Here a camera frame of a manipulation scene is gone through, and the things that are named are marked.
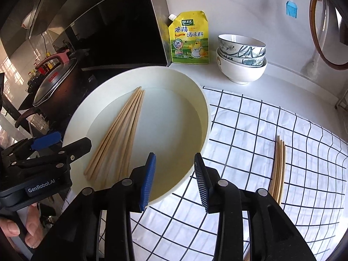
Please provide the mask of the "person's left hand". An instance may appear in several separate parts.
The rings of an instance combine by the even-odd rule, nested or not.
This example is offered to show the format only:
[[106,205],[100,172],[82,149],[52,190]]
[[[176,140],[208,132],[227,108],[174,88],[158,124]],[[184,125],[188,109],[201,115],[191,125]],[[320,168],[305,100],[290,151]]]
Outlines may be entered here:
[[[43,239],[43,231],[40,223],[40,213],[37,208],[37,203],[33,203],[28,207],[25,227],[27,229],[27,234],[25,237],[27,246],[32,249],[37,248]],[[21,233],[18,225],[14,221],[3,217],[1,218],[1,229],[8,239],[17,237]]]

